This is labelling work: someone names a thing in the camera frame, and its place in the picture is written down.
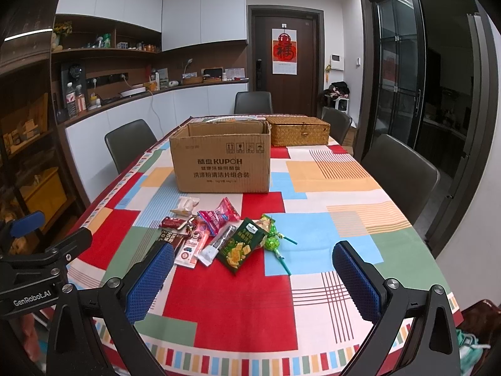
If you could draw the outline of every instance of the dark gray chair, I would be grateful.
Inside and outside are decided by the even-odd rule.
[[[352,118],[346,113],[328,107],[325,109],[325,114],[322,117],[322,120],[331,125],[329,135],[336,140],[339,145],[342,145],[346,134],[350,129]]]
[[[235,114],[273,114],[271,93],[239,91],[235,97]]]
[[[157,139],[146,122],[139,119],[110,131],[104,136],[104,141],[118,173],[121,173]]]
[[[382,134],[372,144],[362,166],[411,224],[416,222],[440,179],[433,164],[387,134]]]

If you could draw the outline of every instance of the dark green cracker package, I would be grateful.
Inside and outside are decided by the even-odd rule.
[[[236,274],[252,250],[259,246],[266,235],[266,231],[247,217],[219,251],[217,258]]]

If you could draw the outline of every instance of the tablecloth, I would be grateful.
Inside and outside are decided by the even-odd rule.
[[[92,246],[69,266],[78,288],[123,277],[158,238],[159,222],[184,193],[177,190],[168,137],[147,151],[105,193],[82,226]],[[445,287],[456,321],[460,312],[427,247],[375,180],[334,140],[327,146],[271,149],[269,193],[193,194],[196,210],[224,196],[243,217],[262,213],[297,245],[282,242],[286,275],[272,252],[253,252],[237,275],[219,261],[175,266],[143,321],[135,323],[169,373],[213,376],[326,375],[342,370],[371,328],[362,320],[331,261],[348,240],[383,277],[405,287]],[[402,323],[385,369],[410,329]],[[120,361],[102,319],[96,328]]]

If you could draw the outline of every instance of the wicker basket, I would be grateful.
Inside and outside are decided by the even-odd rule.
[[[271,145],[327,145],[330,125],[316,117],[268,116],[271,125]]]

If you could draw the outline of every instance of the white cable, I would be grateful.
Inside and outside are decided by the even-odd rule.
[[[129,85],[129,82],[127,82],[127,79],[125,79],[124,74],[122,74],[121,77],[122,77],[122,79],[124,79],[124,82],[127,84],[128,87],[130,87],[131,89],[134,89],[131,85]],[[155,113],[155,115],[158,119],[158,124],[160,126],[160,131],[163,134],[162,121],[160,120],[160,116],[158,115],[158,113],[155,111],[155,109],[153,107],[153,92],[150,89],[146,89],[146,90],[151,94],[150,109]]]

